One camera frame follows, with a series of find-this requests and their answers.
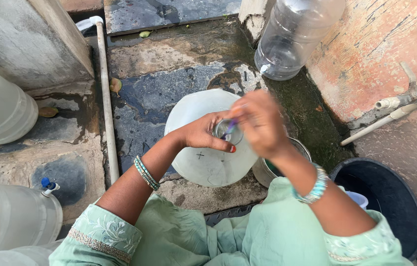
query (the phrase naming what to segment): clear drinking glass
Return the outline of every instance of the clear drinking glass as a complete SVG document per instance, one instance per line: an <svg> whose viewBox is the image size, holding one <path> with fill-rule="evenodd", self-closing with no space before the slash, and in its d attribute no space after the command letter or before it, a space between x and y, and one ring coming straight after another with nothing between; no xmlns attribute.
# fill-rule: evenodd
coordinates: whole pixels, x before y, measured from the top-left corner
<svg viewBox="0 0 417 266"><path fill-rule="evenodd" d="M223 119L222 121L218 122L216 126L212 130L212 135L216 136L217 138L221 139L223 135L228 130L232 119ZM241 142L243 139L243 131L238 127L237 124L233 126L230 134L226 134L224 136L225 140L230 142L233 145L236 145Z"/></svg>

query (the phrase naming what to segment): bracelet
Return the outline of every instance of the bracelet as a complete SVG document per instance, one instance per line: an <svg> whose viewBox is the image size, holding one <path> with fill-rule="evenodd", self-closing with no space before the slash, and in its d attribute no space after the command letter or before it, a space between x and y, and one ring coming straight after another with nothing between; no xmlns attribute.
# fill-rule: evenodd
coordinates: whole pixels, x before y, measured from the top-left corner
<svg viewBox="0 0 417 266"><path fill-rule="evenodd" d="M146 170L146 167L144 166L139 156L136 156L133 163L135 164L136 169L138 170L141 177L146 181L148 186L150 186L154 191L157 191L161 185L156 182L148 170Z"/></svg>
<svg viewBox="0 0 417 266"><path fill-rule="evenodd" d="M321 166L314 162L312 162L312 164L317 169L317 181L315 182L315 185L313 186L312 190L305 197L301 197L294 189L294 187L292 187L292 193L294 197L304 204L312 204L318 201L323 196L323 192L325 191L327 186L326 182L329 179L325 170Z"/></svg>

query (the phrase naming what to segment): dry leaf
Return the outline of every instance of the dry leaf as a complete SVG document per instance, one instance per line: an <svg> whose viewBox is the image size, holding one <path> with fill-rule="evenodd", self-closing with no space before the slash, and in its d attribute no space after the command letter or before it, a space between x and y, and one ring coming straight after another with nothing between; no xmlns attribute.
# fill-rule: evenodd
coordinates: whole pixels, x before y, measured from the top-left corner
<svg viewBox="0 0 417 266"><path fill-rule="evenodd" d="M53 117L59 113L58 108L56 107L43 107L40 108L38 114L43 117Z"/></svg>
<svg viewBox="0 0 417 266"><path fill-rule="evenodd" d="M139 33L139 36L141 37L141 38L146 38L146 37L148 37L151 33L152 33L153 31L142 31L142 32L140 32Z"/></svg>
<svg viewBox="0 0 417 266"><path fill-rule="evenodd" d="M110 82L110 90L115 92L118 97L120 97L120 94L118 92L122 89L122 82L117 78L111 78Z"/></svg>

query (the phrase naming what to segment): woman's left hand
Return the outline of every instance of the woman's left hand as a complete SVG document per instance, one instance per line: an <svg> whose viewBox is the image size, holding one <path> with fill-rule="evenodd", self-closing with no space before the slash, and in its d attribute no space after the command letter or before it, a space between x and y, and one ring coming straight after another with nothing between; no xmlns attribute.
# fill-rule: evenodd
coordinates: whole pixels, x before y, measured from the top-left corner
<svg viewBox="0 0 417 266"><path fill-rule="evenodd" d="M233 144L212 135L213 127L223 118L228 118L229 114L229 111L209 113L173 132L177 134L183 147L212 148L233 153L236 151Z"/></svg>

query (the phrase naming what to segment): green moss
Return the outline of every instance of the green moss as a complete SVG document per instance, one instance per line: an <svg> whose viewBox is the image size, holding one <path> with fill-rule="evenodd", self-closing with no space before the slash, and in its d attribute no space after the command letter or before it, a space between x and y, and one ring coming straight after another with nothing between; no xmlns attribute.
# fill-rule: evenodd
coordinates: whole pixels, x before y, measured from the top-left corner
<svg viewBox="0 0 417 266"><path fill-rule="evenodd" d="M266 78L264 81L298 127L298 138L310 151L314 162L331 171L338 163L354 157L350 149L339 146L341 136L318 97L318 89L307 78L305 68L288 81Z"/></svg>

